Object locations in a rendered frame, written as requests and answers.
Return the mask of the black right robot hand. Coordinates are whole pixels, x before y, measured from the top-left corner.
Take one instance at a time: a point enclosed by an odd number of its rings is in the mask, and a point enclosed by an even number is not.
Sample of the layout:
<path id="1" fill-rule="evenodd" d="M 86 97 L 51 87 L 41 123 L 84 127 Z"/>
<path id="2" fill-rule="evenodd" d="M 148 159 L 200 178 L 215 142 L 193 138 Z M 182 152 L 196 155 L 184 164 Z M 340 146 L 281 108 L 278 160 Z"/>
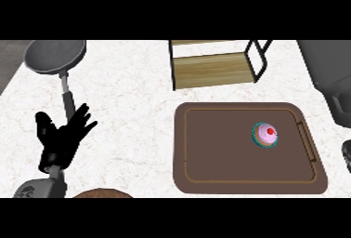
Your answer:
<path id="1" fill-rule="evenodd" d="M 343 142 L 340 146 L 340 152 L 346 164 L 346 169 L 351 173 L 351 139 Z"/>

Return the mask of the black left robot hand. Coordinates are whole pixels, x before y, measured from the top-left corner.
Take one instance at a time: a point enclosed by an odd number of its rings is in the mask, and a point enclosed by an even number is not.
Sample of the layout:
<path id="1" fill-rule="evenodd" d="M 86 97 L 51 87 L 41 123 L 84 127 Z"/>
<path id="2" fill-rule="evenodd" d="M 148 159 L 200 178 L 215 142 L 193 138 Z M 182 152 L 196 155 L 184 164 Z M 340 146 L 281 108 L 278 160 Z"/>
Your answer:
<path id="1" fill-rule="evenodd" d="M 79 142 L 97 122 L 88 124 L 88 106 L 82 104 L 67 123 L 56 127 L 44 112 L 35 114 L 36 138 L 44 146 L 38 170 L 48 173 L 48 168 L 57 165 L 66 169 L 75 156 Z"/>

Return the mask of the brown tray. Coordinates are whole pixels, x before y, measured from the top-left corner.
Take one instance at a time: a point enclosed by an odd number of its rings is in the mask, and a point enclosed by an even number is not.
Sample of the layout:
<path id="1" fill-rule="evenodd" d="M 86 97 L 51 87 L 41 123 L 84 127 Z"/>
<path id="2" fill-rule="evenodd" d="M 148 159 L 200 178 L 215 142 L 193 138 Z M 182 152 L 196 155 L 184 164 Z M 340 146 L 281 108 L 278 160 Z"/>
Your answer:
<path id="1" fill-rule="evenodd" d="M 252 140 L 271 124 L 277 145 Z M 327 178 L 299 108 L 286 102 L 188 102 L 174 116 L 172 177 L 185 193 L 321 194 Z"/>

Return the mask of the pink frosted cupcake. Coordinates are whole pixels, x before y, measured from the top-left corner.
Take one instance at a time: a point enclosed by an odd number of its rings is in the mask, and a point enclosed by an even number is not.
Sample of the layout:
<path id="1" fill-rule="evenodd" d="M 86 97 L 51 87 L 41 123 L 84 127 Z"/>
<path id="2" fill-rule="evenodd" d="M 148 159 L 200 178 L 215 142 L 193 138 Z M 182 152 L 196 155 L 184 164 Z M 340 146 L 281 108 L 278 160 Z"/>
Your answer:
<path id="1" fill-rule="evenodd" d="M 272 148 L 278 142 L 278 133 L 275 127 L 263 122 L 256 123 L 252 126 L 252 140 L 259 147 L 265 149 Z"/>

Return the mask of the brown round object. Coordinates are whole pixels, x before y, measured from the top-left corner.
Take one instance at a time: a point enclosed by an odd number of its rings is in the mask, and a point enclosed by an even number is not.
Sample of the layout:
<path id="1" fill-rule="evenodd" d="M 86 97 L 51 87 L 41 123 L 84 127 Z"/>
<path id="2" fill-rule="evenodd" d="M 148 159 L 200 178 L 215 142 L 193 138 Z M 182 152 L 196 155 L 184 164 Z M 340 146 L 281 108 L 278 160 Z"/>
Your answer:
<path id="1" fill-rule="evenodd" d="M 115 189 L 97 188 L 81 192 L 75 198 L 129 198 L 129 195 Z"/>

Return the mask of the dark grey appliance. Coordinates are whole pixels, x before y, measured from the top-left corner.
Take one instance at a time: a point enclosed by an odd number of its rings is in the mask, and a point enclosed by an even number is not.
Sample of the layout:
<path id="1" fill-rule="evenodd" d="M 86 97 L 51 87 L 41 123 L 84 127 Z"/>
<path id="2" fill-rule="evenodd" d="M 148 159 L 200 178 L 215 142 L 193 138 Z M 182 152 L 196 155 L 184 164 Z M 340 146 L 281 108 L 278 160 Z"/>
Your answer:
<path id="1" fill-rule="evenodd" d="M 334 123 L 351 128 L 351 40 L 299 40 L 297 46 Z"/>

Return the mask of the grey frying pan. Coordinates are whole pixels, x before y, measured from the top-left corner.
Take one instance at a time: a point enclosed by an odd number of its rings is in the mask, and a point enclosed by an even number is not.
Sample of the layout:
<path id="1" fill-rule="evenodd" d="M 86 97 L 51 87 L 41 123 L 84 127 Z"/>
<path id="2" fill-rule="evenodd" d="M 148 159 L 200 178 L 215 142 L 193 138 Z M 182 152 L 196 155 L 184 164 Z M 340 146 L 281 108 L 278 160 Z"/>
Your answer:
<path id="1" fill-rule="evenodd" d="M 85 53 L 85 40 L 33 40 L 23 55 L 25 65 L 33 72 L 58 75 L 67 119 L 70 119 L 75 113 L 73 97 L 67 88 L 67 71 L 82 60 Z"/>

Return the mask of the wooden tiered shelf black frame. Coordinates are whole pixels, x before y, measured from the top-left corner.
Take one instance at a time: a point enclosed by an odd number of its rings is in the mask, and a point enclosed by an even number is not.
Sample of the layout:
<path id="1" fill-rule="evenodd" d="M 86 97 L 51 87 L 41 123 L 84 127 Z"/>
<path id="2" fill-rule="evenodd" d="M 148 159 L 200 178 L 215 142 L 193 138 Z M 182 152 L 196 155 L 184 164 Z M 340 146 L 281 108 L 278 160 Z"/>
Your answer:
<path id="1" fill-rule="evenodd" d="M 168 55 L 172 90 L 219 86 L 241 83 L 256 83 L 266 69 L 265 51 L 271 45 L 266 40 L 263 45 L 258 40 L 249 40 L 243 52 L 222 53 L 202 56 L 174 57 L 175 46 L 218 43 L 218 40 L 169 40 Z M 249 59 L 249 49 L 255 47 L 261 58 L 262 67 L 253 70 Z"/>

